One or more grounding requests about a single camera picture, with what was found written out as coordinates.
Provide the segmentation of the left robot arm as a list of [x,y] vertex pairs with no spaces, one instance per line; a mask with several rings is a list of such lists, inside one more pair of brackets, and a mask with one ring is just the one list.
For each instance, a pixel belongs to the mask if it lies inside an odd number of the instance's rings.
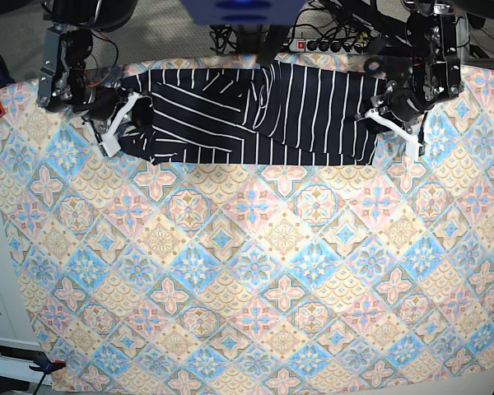
[[404,155],[418,160],[425,153],[424,120],[435,105],[455,99],[464,89],[454,8],[444,1],[404,1],[410,11],[406,38],[412,65],[398,79],[387,82],[384,93],[370,99],[371,108],[356,116],[371,119],[405,142]]

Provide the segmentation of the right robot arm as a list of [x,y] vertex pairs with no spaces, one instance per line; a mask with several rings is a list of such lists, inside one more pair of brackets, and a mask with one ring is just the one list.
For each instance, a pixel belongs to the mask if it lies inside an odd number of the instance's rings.
[[124,26],[135,1],[43,1],[44,19],[52,26],[44,38],[37,104],[50,113],[67,111],[83,118],[97,141],[97,151],[113,157],[121,151],[118,129],[131,121],[141,98],[121,86],[118,59],[99,77],[87,70],[94,40],[114,42],[105,34]]

